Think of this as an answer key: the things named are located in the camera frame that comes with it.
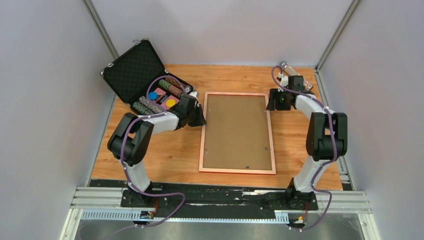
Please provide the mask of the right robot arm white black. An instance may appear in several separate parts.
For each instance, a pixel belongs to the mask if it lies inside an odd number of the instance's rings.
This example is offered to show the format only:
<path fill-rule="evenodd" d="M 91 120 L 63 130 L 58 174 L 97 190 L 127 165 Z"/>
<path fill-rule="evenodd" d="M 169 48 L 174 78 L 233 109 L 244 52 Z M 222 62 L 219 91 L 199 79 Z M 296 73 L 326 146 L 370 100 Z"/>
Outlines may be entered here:
<path fill-rule="evenodd" d="M 290 209 L 300 210 L 312 205 L 318 192 L 316 185 L 325 170 L 348 148 L 348 117 L 324 105 L 304 86 L 300 75 L 273 77 L 277 88 L 269 91 L 267 110 L 296 109 L 309 119 L 305 140 L 308 154 L 300 172 L 291 179 L 283 201 Z"/>

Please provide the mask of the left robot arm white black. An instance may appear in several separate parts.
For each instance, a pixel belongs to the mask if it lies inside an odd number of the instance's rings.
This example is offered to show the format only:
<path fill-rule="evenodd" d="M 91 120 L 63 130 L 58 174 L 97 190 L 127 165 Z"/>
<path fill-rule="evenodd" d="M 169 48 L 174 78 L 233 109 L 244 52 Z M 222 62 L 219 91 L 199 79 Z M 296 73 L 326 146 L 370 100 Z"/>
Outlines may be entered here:
<path fill-rule="evenodd" d="M 153 198 L 151 181 L 143 159 L 151 137 L 155 134 L 179 130 L 185 126 L 200 127 L 206 124 L 198 92 L 182 94 L 179 102 L 168 111 L 153 115 L 126 113 L 107 143 L 107 149 L 119 160 L 127 178 L 129 192 L 140 206 L 149 206 Z"/>

